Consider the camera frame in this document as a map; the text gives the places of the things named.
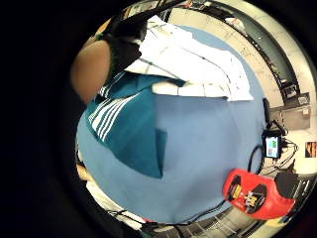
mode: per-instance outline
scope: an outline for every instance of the electronic device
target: electronic device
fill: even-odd
[[[264,157],[279,159],[282,153],[282,137],[286,135],[286,131],[281,127],[276,120],[270,121],[269,117],[269,102],[264,99],[264,117],[266,128],[262,134]]]
[[[242,169],[230,172],[223,188],[226,200],[259,220],[282,217],[291,210],[295,199],[283,197],[273,178],[255,175]]]
[[[285,98],[289,99],[297,95],[297,86],[286,79],[281,81],[281,91]]]

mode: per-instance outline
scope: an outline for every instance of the white towel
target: white towel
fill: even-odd
[[[156,94],[227,97],[228,101],[253,100],[241,62],[229,51],[199,43],[192,34],[154,16],[140,46],[142,56],[127,71],[179,78],[153,85]]]
[[[114,202],[109,196],[107,196],[101,189],[100,187],[92,182],[92,181],[88,181],[86,184],[87,189],[89,190],[90,194],[93,196],[93,198],[95,199],[95,201],[106,211],[108,210],[113,210],[113,211],[121,211],[124,210],[123,207],[121,207],[120,205],[118,205],[116,202]],[[127,225],[129,225],[130,227],[132,227],[135,230],[140,230],[142,225],[139,223],[146,223],[146,221],[140,217],[137,216],[129,211],[125,211],[123,212],[123,214],[125,214],[126,216],[131,217],[132,219],[126,217],[126,216],[122,216],[122,215],[118,215],[116,216],[116,218],[120,221],[125,222]]]

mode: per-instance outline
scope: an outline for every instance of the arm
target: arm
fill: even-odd
[[[71,84],[84,103],[89,103],[106,83],[110,68],[110,47],[98,41],[83,48],[70,69]]]
[[[88,180],[95,182],[94,178],[92,175],[87,171],[87,169],[81,165],[76,165],[77,166],[77,172],[81,180]]]
[[[82,49],[88,47],[89,45],[93,44],[94,42],[96,41],[96,37],[93,36],[93,37],[90,37],[86,42],[85,44],[82,46]]]

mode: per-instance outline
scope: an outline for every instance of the person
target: person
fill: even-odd
[[[103,201],[112,200],[143,219],[179,223],[223,200],[222,184],[210,186],[210,181],[240,161],[218,145],[228,143],[224,135],[236,130],[237,123],[246,126],[231,119],[236,113],[229,101],[253,98],[232,54],[148,16],[143,42],[145,24],[128,28],[114,20],[105,34],[87,41],[74,61],[71,81],[87,105],[77,125],[78,157],[90,172],[82,171],[82,177],[90,179],[87,188],[95,192],[95,200],[102,191]],[[252,141],[261,129],[254,127]],[[233,144],[238,140],[233,137]],[[216,152],[215,160],[210,151]],[[215,164],[217,172],[212,173]]]

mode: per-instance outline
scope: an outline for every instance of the cable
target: cable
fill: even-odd
[[[289,150],[289,148],[293,148],[293,147],[287,147],[286,149],[286,151],[283,151],[283,153],[286,153],[286,152],[288,152]],[[278,166],[280,166],[280,164],[281,163],[279,163],[279,165],[277,165],[277,162],[276,162],[276,159],[272,159],[272,162],[273,162],[273,165],[271,165],[271,166],[267,166],[267,167],[263,167],[262,168],[262,170],[266,170],[266,169],[269,169],[269,168],[278,168]]]
[[[116,217],[116,216],[118,216],[118,215],[121,215],[121,216],[127,217],[127,218],[129,218],[129,219],[131,219],[131,220],[133,220],[133,221],[135,221],[135,222],[138,222],[139,224],[142,224],[142,225],[145,224],[145,223],[143,223],[143,222],[141,222],[141,221],[138,221],[138,220],[132,218],[131,216],[128,216],[128,215],[123,214],[123,212],[126,212],[127,210],[120,210],[120,211],[116,211],[116,210],[105,210],[105,211],[110,212],[110,213],[115,213],[115,214],[113,215],[114,217]]]
[[[262,157],[261,157],[261,163],[256,171],[256,174],[258,175],[260,173],[260,171],[262,170],[263,166],[264,166],[264,153],[263,153],[263,150],[264,150],[264,147],[262,145],[257,145],[255,146],[255,148],[253,149],[251,155],[250,155],[250,158],[249,158],[249,163],[248,163],[248,172],[251,171],[251,167],[252,167],[252,161],[254,159],[254,155],[256,153],[256,151],[258,149],[261,149],[262,151]]]
[[[287,158],[285,158],[276,168],[275,170],[271,171],[271,172],[268,172],[266,174],[263,174],[263,176],[268,176],[278,170],[280,170],[284,165],[286,165],[293,157],[294,155],[296,154],[296,152],[299,150],[299,147],[293,143],[292,141],[290,140],[287,140],[285,139],[285,142],[286,142],[286,145],[287,145],[287,148],[294,148],[294,151],[292,152],[292,154],[290,156],[288,156]]]
[[[279,111],[279,116],[280,116],[280,119],[281,119],[282,127],[285,129],[286,134],[288,134],[288,129],[285,127],[284,118],[283,118],[283,114],[282,114],[281,110]]]
[[[272,124],[275,125],[275,128],[279,129],[279,131],[281,132],[281,134],[283,136],[286,136],[288,134],[288,129],[286,129],[285,127],[279,125],[278,122],[275,119],[270,122],[270,126],[272,126]]]
[[[226,200],[222,200],[221,202],[219,202],[216,206],[208,209],[208,210],[205,210],[203,212],[200,212],[192,217],[190,217],[188,220],[188,222],[186,223],[157,223],[157,222],[147,222],[147,223],[144,223],[145,226],[148,226],[148,227],[151,227],[151,226],[157,226],[157,225],[162,225],[162,226],[188,226],[190,224],[192,224],[193,222],[197,221],[200,217],[204,216],[204,215],[207,215],[213,211],[216,211],[218,209],[220,209],[222,207],[222,205],[226,202]]]

